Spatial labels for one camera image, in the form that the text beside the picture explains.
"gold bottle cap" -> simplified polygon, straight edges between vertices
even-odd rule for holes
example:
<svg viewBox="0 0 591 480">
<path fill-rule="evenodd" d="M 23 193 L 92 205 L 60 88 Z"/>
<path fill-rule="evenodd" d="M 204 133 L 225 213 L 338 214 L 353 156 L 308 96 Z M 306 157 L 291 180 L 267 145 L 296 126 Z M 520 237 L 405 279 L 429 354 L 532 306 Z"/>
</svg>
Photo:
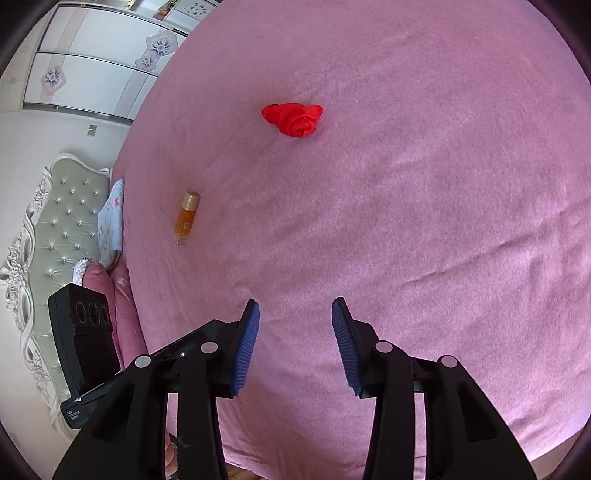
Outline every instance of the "gold bottle cap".
<svg viewBox="0 0 591 480">
<path fill-rule="evenodd" d="M 183 208 L 189 212 L 194 212 L 197 210 L 197 206 L 199 205 L 199 200 L 201 197 L 198 193 L 195 192 L 187 192 L 185 193 L 183 199 Z"/>
</svg>

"amber liquid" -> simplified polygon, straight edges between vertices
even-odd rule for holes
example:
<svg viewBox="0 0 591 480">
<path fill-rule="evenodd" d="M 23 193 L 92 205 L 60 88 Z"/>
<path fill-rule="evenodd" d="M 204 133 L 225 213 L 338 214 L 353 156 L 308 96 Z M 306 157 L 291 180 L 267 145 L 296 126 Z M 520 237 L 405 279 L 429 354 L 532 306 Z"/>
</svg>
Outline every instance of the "amber liquid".
<svg viewBox="0 0 591 480">
<path fill-rule="evenodd" d="M 189 212 L 188 210 L 181 208 L 181 211 L 178 214 L 177 224 L 174 227 L 174 243 L 177 245 L 184 245 L 189 241 L 189 234 L 193 227 L 195 213 L 197 212 Z"/>
</svg>

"white cabinet door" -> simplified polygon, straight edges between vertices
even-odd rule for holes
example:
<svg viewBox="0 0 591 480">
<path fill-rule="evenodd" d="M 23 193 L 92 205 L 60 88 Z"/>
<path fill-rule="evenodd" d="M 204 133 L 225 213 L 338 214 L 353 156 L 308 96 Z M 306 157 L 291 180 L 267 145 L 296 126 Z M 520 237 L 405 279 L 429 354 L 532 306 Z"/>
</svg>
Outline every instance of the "white cabinet door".
<svg viewBox="0 0 591 480">
<path fill-rule="evenodd" d="M 158 75 L 184 38 L 127 14 L 60 7 L 45 33 L 40 51 L 93 57 Z"/>
<path fill-rule="evenodd" d="M 25 103 L 46 103 L 134 119 L 156 78 L 107 61 L 38 53 Z"/>
</svg>

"perfume bottle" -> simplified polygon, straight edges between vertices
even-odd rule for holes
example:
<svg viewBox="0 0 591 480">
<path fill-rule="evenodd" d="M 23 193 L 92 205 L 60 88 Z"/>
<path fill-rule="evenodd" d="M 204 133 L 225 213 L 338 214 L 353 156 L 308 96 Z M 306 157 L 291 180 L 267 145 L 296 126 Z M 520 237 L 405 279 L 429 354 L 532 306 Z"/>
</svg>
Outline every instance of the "perfume bottle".
<svg viewBox="0 0 591 480">
<path fill-rule="evenodd" d="M 195 192 L 185 193 L 181 211 L 178 213 L 177 224 L 174 227 L 174 243 L 177 245 L 184 245 L 189 240 L 200 199 L 201 197 Z"/>
</svg>

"metal screw head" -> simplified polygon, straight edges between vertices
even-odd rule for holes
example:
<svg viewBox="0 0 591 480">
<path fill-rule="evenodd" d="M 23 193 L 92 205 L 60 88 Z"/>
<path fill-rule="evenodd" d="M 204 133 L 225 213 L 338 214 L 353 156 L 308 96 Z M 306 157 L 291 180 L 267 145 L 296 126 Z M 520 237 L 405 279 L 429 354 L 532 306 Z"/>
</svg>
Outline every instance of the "metal screw head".
<svg viewBox="0 0 591 480">
<path fill-rule="evenodd" d="M 214 352 L 217 352 L 217 343 L 216 342 L 205 342 L 201 346 L 201 351 L 203 353 L 214 353 Z"/>
<path fill-rule="evenodd" d="M 148 355 L 142 355 L 136 358 L 134 363 L 138 368 L 146 368 L 150 363 L 152 363 L 152 359 Z"/>
<path fill-rule="evenodd" d="M 375 344 L 375 349 L 378 352 L 390 353 L 392 350 L 394 350 L 394 345 L 392 345 L 390 342 L 387 342 L 386 340 L 380 340 Z"/>
<path fill-rule="evenodd" d="M 451 355 L 442 356 L 441 362 L 442 362 L 442 364 L 443 364 L 444 367 L 454 368 L 454 367 L 457 366 L 456 357 L 451 356 Z"/>
</svg>

